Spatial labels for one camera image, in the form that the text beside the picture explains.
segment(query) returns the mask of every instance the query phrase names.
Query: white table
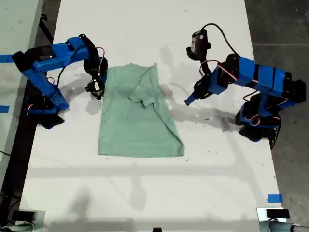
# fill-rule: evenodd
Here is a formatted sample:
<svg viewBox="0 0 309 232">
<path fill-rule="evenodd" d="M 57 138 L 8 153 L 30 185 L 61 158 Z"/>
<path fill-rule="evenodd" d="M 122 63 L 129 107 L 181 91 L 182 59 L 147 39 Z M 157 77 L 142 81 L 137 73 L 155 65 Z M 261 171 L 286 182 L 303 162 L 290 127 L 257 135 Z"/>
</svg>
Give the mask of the white table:
<svg viewBox="0 0 309 232">
<path fill-rule="evenodd" d="M 102 102 L 85 92 L 90 76 L 76 63 L 59 85 L 70 102 L 65 123 L 37 128 L 20 208 L 46 211 L 46 231 L 259 231 L 256 208 L 278 193 L 268 140 L 252 143 L 229 122 L 251 90 L 230 86 L 190 107 L 183 103 L 200 78 L 185 48 L 209 22 L 253 58 L 243 0 L 62 0 L 55 43 L 84 33 L 106 49 L 109 67 L 158 64 L 185 156 L 99 156 Z M 231 51 L 222 35 L 207 30 L 208 58 L 225 60 Z"/>
<path fill-rule="evenodd" d="M 13 54 L 33 48 L 43 0 L 1 0 L 0 54 Z M 0 114 L 0 150 L 11 153 L 27 79 L 14 63 L 0 63 L 0 105 L 10 106 Z M 0 187 L 9 157 L 0 153 Z"/>
</svg>

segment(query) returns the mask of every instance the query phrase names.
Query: black cable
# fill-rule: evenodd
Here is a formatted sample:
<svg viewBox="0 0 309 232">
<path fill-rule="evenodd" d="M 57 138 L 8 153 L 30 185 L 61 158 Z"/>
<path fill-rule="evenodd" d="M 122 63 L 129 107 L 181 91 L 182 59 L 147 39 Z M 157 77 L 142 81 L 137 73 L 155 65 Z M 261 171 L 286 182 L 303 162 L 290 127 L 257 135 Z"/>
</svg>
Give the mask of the black cable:
<svg viewBox="0 0 309 232">
<path fill-rule="evenodd" d="M 223 30 L 222 30 L 217 24 L 215 24 L 215 23 L 208 23 L 208 24 L 206 24 L 205 26 L 203 26 L 201 30 L 203 30 L 205 27 L 207 27 L 207 26 L 209 26 L 209 25 L 216 26 L 216 27 L 219 29 L 219 31 L 222 33 L 222 35 L 223 35 L 223 37 L 224 37 L 224 39 L 225 39 L 225 42 L 227 43 L 227 45 L 229 46 L 229 48 L 231 48 L 231 50 L 232 50 L 237 56 L 239 56 L 238 53 L 232 48 L 232 46 L 231 46 L 230 43 L 228 42 L 228 40 L 227 40 L 227 38 L 226 38 L 226 36 L 225 36 Z"/>
<path fill-rule="evenodd" d="M 79 46 L 79 47 L 73 52 L 73 54 L 72 54 L 72 56 L 71 56 L 71 59 L 72 59 L 72 58 L 76 55 L 76 53 L 77 53 L 81 48 L 83 48 L 83 47 L 86 47 L 86 45 L 81 45 L 81 46 Z M 60 73 L 59 73 L 58 80 L 57 80 L 57 87 L 58 87 L 58 85 L 59 85 L 60 76 L 61 76 L 62 72 L 64 71 L 64 69 L 66 68 L 66 66 L 64 66 L 64 67 L 62 68 L 62 70 L 60 71 Z"/>
<path fill-rule="evenodd" d="M 257 90 L 254 91 L 254 92 L 252 92 L 252 93 L 247 94 L 246 96 L 243 97 L 243 99 L 244 99 L 246 102 L 249 102 L 249 100 L 247 100 L 246 97 L 251 96 L 251 95 L 253 95 L 253 94 L 256 93 L 256 92 L 257 92 Z"/>
<path fill-rule="evenodd" d="M 6 153 L 6 152 L 4 152 L 4 151 L 0 151 L 0 152 L 3 153 L 3 154 L 5 154 L 5 155 L 7 155 L 7 156 L 11 156 L 11 154 Z"/>
<path fill-rule="evenodd" d="M 62 74 L 62 72 L 63 72 L 63 70 L 66 68 L 66 66 L 64 66 L 62 69 L 61 69 L 61 71 L 60 71 L 60 73 L 59 73 L 59 76 L 58 76 L 58 80 L 57 80 L 57 87 L 58 87 L 58 85 L 59 85 L 59 80 L 60 80 L 60 76 L 61 76 L 61 74 Z"/>
</svg>

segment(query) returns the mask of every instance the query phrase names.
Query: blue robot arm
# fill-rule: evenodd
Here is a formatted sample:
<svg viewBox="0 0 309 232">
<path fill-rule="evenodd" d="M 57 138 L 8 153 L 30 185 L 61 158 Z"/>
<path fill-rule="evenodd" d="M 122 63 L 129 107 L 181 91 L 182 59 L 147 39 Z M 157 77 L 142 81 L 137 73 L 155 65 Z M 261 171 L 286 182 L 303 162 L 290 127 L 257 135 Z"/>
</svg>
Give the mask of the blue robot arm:
<svg viewBox="0 0 309 232">
<path fill-rule="evenodd" d="M 236 115 L 236 124 L 244 126 L 240 130 L 241 135 L 254 142 L 268 138 L 272 148 L 281 125 L 278 112 L 306 100 L 306 83 L 302 80 L 293 81 L 291 74 L 282 69 L 255 64 L 252 60 L 240 57 L 233 49 L 234 53 L 228 55 L 225 62 L 218 62 L 211 72 L 207 65 L 209 60 L 206 60 L 210 43 L 204 27 L 192 35 L 192 46 L 187 48 L 189 58 L 201 62 L 204 74 L 185 103 L 190 105 L 195 99 L 219 95 L 229 84 L 254 89 L 254 93 L 259 93 L 246 100 Z"/>
<path fill-rule="evenodd" d="M 41 92 L 39 96 L 28 98 L 26 111 L 34 121 L 46 128 L 64 122 L 58 117 L 58 112 L 68 109 L 69 104 L 58 88 L 59 79 L 57 84 L 50 83 L 44 73 L 58 68 L 62 68 L 62 73 L 66 66 L 81 60 L 84 61 L 85 71 L 92 77 L 85 89 L 99 100 L 105 89 L 107 60 L 98 55 L 97 49 L 84 34 L 70 38 L 65 43 L 0 56 L 0 62 L 14 62 Z"/>
</svg>

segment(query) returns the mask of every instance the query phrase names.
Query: gray floor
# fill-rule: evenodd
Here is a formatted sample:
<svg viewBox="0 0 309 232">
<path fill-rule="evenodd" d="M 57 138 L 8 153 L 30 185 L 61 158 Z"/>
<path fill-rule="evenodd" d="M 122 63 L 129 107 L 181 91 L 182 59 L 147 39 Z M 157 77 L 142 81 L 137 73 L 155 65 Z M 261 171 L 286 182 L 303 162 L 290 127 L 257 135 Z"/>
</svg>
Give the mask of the gray floor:
<svg viewBox="0 0 309 232">
<path fill-rule="evenodd" d="M 290 71 L 308 82 L 309 1 L 245 0 L 256 62 Z M 47 27 L 55 32 L 59 0 L 45 0 Z M 49 42 L 39 29 L 36 46 Z M 309 226 L 309 101 L 281 113 L 283 121 L 272 151 L 283 206 L 293 222 Z"/>
</svg>

